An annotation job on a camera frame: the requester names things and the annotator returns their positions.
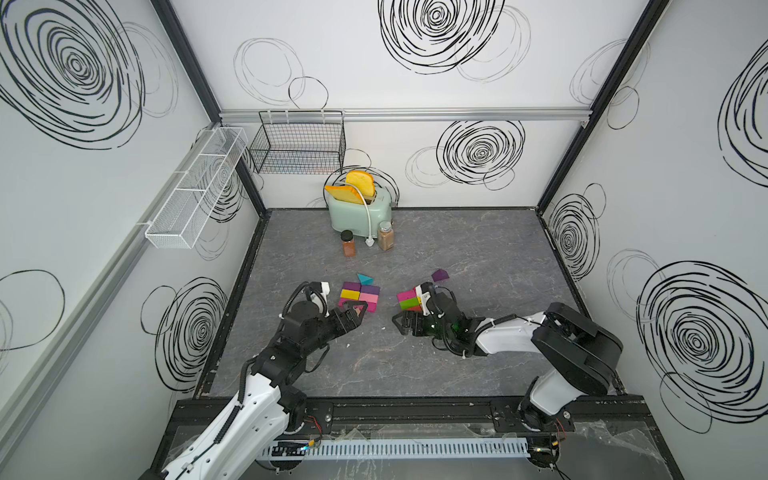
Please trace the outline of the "yellow block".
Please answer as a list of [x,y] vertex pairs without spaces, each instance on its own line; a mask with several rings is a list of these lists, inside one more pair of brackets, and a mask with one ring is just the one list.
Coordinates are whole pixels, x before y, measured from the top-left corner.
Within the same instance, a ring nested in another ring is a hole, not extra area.
[[340,298],[345,300],[359,300],[360,292],[357,290],[342,289]]

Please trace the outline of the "green block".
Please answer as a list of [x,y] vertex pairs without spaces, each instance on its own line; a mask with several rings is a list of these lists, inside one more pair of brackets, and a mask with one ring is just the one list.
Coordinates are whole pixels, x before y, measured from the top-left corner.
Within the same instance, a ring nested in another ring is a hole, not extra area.
[[399,302],[400,308],[403,311],[406,310],[420,310],[421,309],[421,302],[420,299],[417,297],[409,298],[404,301]]

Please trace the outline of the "light pink block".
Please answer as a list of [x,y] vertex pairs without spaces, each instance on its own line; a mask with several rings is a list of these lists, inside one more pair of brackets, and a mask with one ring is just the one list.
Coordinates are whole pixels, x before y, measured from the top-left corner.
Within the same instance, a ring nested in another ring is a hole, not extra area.
[[371,294],[371,293],[365,293],[361,292],[359,296],[360,301],[365,301],[367,303],[377,304],[378,303],[379,296],[377,294]]

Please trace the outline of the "magenta block bottom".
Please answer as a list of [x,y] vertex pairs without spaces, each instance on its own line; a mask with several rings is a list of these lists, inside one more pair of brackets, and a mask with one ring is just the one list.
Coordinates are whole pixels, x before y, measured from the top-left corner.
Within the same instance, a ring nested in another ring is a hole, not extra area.
[[399,302],[405,302],[416,297],[417,297],[417,294],[414,289],[400,292],[397,294],[397,299]]

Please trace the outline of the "teal triangle block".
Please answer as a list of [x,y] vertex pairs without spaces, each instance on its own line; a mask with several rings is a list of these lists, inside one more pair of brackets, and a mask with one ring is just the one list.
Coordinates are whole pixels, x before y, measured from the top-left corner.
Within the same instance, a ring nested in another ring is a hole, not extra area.
[[361,285],[368,286],[368,285],[373,285],[374,284],[374,279],[372,277],[370,277],[370,276],[367,276],[367,275],[364,275],[364,274],[358,274],[357,277],[358,277],[359,283]]

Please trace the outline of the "brown spice jar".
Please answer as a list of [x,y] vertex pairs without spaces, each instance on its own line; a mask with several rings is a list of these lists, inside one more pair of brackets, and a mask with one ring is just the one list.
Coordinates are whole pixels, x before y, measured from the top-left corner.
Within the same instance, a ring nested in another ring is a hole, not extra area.
[[351,230],[343,230],[340,233],[340,239],[342,241],[342,249],[345,257],[351,258],[356,256],[356,244],[355,235]]

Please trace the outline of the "beige spice jar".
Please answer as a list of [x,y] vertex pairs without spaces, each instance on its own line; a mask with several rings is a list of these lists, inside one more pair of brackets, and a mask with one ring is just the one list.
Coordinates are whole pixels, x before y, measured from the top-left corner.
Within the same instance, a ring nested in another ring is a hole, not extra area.
[[394,230],[390,221],[383,221],[379,224],[377,240],[383,251],[388,251],[394,247]]

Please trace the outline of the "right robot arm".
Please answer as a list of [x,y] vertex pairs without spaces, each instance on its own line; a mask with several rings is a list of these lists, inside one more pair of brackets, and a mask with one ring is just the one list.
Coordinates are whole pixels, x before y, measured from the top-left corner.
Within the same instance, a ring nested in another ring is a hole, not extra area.
[[550,370],[532,381],[517,407],[531,431],[556,425],[565,407],[581,396],[620,390],[622,342],[564,303],[529,316],[470,317],[451,290],[431,282],[417,286],[408,302],[392,317],[403,335],[429,337],[435,348],[463,359],[528,352],[549,362]]

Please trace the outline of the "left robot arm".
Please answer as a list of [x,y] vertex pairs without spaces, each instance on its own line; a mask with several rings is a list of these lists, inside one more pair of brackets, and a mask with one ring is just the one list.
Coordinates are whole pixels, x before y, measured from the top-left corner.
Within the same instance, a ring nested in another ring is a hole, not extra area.
[[367,304],[350,300],[329,310],[302,300],[281,314],[268,346],[244,362],[238,392],[211,424],[163,469],[143,479],[238,479],[273,440],[301,427],[306,395],[294,383],[308,357],[362,324]]

